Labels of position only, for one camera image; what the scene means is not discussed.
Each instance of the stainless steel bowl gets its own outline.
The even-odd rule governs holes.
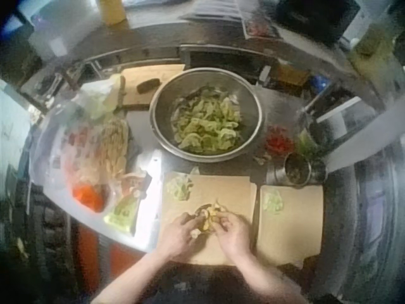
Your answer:
[[[175,110],[174,100],[202,86],[224,87],[237,97],[243,123],[240,134],[244,142],[231,151],[198,155],[177,148],[170,124],[171,114]],[[222,162],[245,153],[263,125],[263,111],[251,85],[242,77],[219,68],[195,68],[174,76],[156,91],[149,114],[153,132],[163,147],[181,158],[202,163]]]

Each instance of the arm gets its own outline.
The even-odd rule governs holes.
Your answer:
[[[233,213],[218,212],[218,216],[221,224],[213,225],[221,248],[257,294],[275,303],[308,303],[300,293],[276,275],[275,269],[265,268],[251,253],[247,223]]]
[[[137,303],[145,288],[168,261],[188,252],[194,242],[190,232],[202,218],[192,218],[183,213],[164,231],[159,244],[152,253],[146,254],[134,266],[117,277],[92,301],[92,304]]]

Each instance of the hand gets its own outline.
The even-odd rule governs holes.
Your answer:
[[[218,212],[221,224],[213,223],[222,251],[234,264],[251,255],[249,225],[234,213]]]
[[[159,240],[156,252],[165,260],[172,260],[188,253],[195,240],[191,231],[199,226],[204,217],[192,217],[187,212],[181,214],[171,224],[167,225]]]

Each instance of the cutting board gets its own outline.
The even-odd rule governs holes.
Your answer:
[[[265,193],[278,191],[283,210],[274,214],[263,209]],[[323,225],[323,188],[308,186],[262,186],[257,241],[258,257],[272,265],[302,262],[321,250]]]
[[[123,107],[126,109],[148,109],[152,97],[158,88],[152,89],[144,94],[139,94],[137,85],[149,79],[160,79],[161,85],[168,82],[184,70],[184,65],[151,65],[138,68],[127,68],[121,72],[125,77],[125,95]]]
[[[253,218],[256,185],[248,177],[190,175],[193,186],[187,201],[177,201],[167,191],[167,184],[178,173],[166,174],[163,184],[161,227],[159,237],[165,227],[183,212],[194,214],[202,205],[215,203],[228,211],[245,217],[250,223]],[[223,254],[218,239],[214,234],[199,236],[198,252],[187,263],[199,265],[232,265]]]

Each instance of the bottle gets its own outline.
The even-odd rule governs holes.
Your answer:
[[[122,0],[98,0],[98,5],[106,25],[114,25],[127,18]]]

